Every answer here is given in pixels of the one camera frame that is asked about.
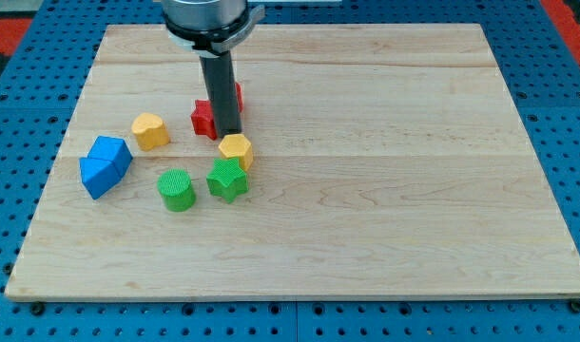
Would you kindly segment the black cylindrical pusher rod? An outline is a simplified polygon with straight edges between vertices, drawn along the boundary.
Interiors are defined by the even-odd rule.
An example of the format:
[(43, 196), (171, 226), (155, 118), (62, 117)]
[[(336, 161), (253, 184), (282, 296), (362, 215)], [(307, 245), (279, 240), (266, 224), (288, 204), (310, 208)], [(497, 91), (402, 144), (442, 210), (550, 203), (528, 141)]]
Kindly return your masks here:
[(201, 57), (200, 63), (218, 136), (224, 138), (241, 133), (242, 119), (231, 52), (216, 58)]

